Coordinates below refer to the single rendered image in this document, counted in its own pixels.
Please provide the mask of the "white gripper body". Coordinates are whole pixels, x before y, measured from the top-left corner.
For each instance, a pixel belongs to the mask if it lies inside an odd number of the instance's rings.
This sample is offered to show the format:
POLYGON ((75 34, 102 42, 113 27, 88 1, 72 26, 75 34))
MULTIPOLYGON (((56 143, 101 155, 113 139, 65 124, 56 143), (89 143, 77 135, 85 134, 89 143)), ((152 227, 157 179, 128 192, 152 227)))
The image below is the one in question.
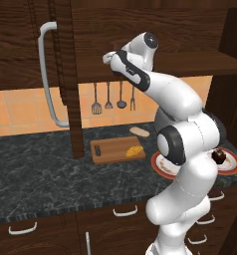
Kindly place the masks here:
POLYGON ((103 55, 103 63, 108 65, 111 62, 111 59, 115 53, 116 53, 116 51, 111 51, 111 52, 107 52, 106 54, 104 54, 103 55))

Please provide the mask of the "dark wood open cabinet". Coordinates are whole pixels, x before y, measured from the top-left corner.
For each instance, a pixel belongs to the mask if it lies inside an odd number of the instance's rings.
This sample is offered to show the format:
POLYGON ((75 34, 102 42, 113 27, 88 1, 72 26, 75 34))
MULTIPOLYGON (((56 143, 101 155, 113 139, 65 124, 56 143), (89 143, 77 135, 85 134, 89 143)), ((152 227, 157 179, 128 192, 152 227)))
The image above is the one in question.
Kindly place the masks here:
POLYGON ((155 55, 218 51, 227 10, 160 8, 152 1, 71 2, 78 81, 111 81, 114 75, 103 54, 120 49, 142 32, 158 39, 155 55))

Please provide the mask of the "dark wood cabinet door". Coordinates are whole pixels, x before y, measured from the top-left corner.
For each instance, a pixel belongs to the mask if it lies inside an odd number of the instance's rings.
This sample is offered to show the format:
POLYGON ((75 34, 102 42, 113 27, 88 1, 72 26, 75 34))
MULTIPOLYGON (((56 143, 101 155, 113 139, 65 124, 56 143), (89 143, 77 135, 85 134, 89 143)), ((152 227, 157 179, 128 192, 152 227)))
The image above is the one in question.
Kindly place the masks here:
POLYGON ((60 92, 67 106, 73 158, 84 157, 71 0, 48 0, 50 19, 57 22, 53 43, 60 92))

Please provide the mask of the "wooden cutting board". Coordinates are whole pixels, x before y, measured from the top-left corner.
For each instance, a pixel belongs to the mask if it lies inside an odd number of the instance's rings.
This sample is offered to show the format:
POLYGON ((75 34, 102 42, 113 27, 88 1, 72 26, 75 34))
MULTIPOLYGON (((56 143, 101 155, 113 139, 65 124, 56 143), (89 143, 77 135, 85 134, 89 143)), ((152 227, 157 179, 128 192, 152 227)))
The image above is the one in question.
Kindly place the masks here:
POLYGON ((138 138, 135 135, 97 139, 90 142, 91 153, 93 162, 95 165, 120 162, 120 161, 131 161, 145 158, 144 150, 136 156, 126 157, 126 151, 134 146, 140 145, 138 138), (101 150, 101 156, 96 156, 95 145, 98 145, 101 150))

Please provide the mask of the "yellow croissant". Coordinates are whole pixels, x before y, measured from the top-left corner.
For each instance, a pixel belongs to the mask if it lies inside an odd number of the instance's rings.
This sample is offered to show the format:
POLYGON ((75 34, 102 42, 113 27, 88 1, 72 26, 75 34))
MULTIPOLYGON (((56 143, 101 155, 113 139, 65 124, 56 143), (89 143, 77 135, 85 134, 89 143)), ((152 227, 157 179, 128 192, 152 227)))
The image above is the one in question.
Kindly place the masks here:
POLYGON ((141 153, 143 151, 143 147, 141 145, 134 145, 132 147, 130 147, 127 151, 125 156, 126 157, 132 157, 132 156, 136 156, 139 153, 141 153))

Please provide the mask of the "dark wood tall side cabinet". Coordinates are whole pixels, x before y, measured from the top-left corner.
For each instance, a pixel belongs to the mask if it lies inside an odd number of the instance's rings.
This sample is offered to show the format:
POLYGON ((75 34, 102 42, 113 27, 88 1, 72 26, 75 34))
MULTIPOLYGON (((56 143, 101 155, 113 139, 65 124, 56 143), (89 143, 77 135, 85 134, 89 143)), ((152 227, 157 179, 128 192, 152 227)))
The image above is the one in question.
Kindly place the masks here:
MULTIPOLYGON (((237 60, 237 8, 229 8, 219 51, 237 60)), ((237 74, 212 78, 205 108, 225 125, 228 140, 237 148, 237 74)))

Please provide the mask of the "grey hanging small spatula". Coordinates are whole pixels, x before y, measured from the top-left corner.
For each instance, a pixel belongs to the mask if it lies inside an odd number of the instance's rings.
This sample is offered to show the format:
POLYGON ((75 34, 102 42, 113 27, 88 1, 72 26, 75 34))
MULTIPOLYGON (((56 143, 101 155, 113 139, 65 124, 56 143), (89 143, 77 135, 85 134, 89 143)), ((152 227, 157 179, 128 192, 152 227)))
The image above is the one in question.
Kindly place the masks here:
POLYGON ((110 82, 107 82, 107 102, 105 104, 105 109, 111 110, 113 108, 113 104, 110 99, 110 82))

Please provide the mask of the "grey hanging ladle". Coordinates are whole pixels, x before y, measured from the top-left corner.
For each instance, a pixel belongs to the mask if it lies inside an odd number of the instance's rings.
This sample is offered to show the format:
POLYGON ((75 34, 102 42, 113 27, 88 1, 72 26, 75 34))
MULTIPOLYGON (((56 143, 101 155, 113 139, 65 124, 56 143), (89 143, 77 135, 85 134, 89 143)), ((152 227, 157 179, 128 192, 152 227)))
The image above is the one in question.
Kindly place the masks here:
POLYGON ((119 100, 117 101, 117 106, 119 109, 126 107, 126 102, 122 99, 122 82, 119 82, 119 100))

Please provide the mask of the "grey hanging fork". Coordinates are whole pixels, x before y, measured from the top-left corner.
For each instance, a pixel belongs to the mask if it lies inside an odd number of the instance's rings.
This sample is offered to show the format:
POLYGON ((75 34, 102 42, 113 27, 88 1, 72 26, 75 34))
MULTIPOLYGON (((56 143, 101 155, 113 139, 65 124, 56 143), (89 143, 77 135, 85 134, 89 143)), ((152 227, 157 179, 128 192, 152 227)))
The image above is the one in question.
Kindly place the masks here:
POLYGON ((134 99, 134 86, 132 86, 131 98, 130 98, 130 110, 135 111, 135 99, 134 99))

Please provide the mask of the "grey hanging slotted spatula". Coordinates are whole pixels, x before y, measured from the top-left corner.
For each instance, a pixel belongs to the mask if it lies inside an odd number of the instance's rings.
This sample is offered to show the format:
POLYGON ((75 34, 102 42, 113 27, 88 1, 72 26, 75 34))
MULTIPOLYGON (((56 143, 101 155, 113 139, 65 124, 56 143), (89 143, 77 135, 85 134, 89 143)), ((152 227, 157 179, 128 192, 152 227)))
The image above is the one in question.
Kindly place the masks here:
POLYGON ((100 115, 102 112, 102 105, 98 102, 98 94, 95 94, 95 101, 92 104, 92 114, 100 115))

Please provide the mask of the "pale long bread roll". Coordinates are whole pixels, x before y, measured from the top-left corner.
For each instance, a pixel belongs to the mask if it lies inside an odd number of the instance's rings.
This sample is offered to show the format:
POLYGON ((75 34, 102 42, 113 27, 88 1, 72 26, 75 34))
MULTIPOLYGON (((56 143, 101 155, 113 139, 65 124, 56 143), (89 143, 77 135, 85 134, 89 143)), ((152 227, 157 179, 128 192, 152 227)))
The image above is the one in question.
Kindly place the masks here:
POLYGON ((136 135, 142 136, 142 137, 149 137, 150 136, 150 133, 147 130, 142 129, 140 127, 131 127, 129 129, 129 131, 133 134, 136 134, 136 135))

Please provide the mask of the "dark wood shelf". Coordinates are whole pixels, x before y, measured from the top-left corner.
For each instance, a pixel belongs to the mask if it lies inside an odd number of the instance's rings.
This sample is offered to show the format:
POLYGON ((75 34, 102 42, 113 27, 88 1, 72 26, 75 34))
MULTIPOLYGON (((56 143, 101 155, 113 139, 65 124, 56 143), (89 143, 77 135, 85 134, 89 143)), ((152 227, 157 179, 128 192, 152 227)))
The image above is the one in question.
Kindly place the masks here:
POLYGON ((154 70, 175 77, 236 75, 237 59, 215 52, 157 53, 154 70))

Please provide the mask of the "red rimmed white plate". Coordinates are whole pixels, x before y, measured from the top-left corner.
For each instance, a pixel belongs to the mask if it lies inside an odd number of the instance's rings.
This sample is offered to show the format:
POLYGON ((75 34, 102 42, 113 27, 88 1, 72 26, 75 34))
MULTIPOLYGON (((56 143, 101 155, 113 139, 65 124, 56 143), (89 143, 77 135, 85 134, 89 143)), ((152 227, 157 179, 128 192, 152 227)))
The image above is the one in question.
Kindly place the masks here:
POLYGON ((176 174, 178 173, 180 166, 175 165, 166 158, 163 157, 163 155, 157 151, 152 157, 151 157, 151 166, 152 168, 162 177, 173 180, 176 177, 176 174))
MULTIPOLYGON (((226 159, 222 164, 216 163, 217 167, 218 167, 218 173, 220 175, 234 175, 234 174, 236 174, 237 173, 237 155, 233 151, 231 151, 225 147, 218 147, 218 148, 222 149, 223 152, 226 154, 226 159)), ((212 152, 215 149, 211 149, 207 152, 207 154, 211 158, 212 158, 212 152)))

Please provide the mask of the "dark wood drawer front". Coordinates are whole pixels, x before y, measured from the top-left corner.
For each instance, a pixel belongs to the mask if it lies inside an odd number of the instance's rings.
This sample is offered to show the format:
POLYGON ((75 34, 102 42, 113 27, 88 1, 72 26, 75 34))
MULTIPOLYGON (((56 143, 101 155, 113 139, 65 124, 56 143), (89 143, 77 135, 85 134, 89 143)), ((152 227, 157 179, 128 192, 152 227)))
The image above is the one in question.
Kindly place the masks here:
POLYGON ((0 224, 0 255, 65 255, 59 215, 0 224))
POLYGON ((78 227, 92 233, 139 225, 140 221, 146 221, 145 205, 145 201, 134 201, 78 211, 78 227))

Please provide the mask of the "dark wood wall cabinet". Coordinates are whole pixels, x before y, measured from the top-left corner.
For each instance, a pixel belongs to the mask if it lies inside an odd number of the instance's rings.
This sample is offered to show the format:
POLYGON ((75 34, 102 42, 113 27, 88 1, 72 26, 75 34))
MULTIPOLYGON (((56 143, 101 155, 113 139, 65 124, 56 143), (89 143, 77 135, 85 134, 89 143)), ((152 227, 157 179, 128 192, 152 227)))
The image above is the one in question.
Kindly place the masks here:
POLYGON ((0 91, 42 88, 38 38, 48 0, 0 0, 0 91))

